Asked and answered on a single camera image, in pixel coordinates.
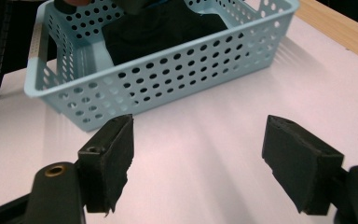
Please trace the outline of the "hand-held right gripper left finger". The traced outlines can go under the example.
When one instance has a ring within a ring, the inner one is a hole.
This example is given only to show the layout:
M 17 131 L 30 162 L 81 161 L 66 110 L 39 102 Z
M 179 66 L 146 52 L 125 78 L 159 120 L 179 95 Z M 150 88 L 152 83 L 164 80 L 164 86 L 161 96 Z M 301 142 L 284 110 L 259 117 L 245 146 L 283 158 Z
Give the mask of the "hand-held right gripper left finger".
M 115 212 L 134 157 L 131 114 L 108 120 L 78 152 L 83 204 L 89 213 Z

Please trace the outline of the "black shorts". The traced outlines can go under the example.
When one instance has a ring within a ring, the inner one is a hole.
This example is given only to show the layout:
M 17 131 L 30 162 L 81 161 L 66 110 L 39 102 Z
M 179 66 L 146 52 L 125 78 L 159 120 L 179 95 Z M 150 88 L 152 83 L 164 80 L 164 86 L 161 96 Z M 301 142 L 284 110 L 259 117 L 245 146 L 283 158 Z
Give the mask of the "black shorts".
M 167 0 L 127 14 L 102 28 L 114 65 L 226 30 L 219 15 L 199 14 L 184 0 Z

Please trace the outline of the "wooden table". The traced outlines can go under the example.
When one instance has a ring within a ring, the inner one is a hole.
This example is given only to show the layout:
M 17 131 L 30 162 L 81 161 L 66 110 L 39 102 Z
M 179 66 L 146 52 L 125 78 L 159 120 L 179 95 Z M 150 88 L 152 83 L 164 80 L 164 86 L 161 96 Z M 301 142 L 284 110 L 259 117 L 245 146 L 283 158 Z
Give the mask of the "wooden table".
M 358 22 L 319 3 L 298 0 L 296 16 L 316 30 L 358 55 Z

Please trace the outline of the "white board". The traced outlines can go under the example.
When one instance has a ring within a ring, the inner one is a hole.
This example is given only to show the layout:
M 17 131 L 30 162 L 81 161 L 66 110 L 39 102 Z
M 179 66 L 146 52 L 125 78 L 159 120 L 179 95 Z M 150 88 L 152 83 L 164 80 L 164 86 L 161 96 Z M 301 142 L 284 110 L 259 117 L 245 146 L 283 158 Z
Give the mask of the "white board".
M 0 92 L 0 205 L 34 174 L 75 161 L 94 135 L 23 92 L 25 71 Z M 290 119 L 358 165 L 358 55 L 292 19 L 273 64 L 134 117 L 135 156 L 114 214 L 88 224 L 332 224 L 299 214 L 261 158 L 268 115 Z

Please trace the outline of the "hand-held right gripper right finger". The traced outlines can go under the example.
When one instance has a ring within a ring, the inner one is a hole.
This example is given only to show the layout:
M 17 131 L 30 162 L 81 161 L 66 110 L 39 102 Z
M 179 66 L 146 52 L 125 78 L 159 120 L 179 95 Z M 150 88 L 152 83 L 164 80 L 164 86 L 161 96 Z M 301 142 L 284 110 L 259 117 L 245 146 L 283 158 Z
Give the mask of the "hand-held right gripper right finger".
M 341 169 L 342 153 L 297 123 L 269 115 L 262 158 L 298 212 L 328 212 L 328 187 Z

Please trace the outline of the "light blue perforated plastic basket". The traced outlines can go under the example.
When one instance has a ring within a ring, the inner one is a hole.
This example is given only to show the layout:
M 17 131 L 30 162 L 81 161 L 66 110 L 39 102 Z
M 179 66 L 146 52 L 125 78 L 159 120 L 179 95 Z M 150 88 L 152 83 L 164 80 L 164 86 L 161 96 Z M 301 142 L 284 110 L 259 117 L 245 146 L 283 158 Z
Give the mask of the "light blue perforated plastic basket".
M 106 0 L 74 14 L 48 0 L 37 10 L 24 91 L 85 132 L 113 117 L 139 114 L 271 65 L 299 0 L 184 0 L 214 14 L 226 30 L 117 64 L 102 29 L 123 17 Z

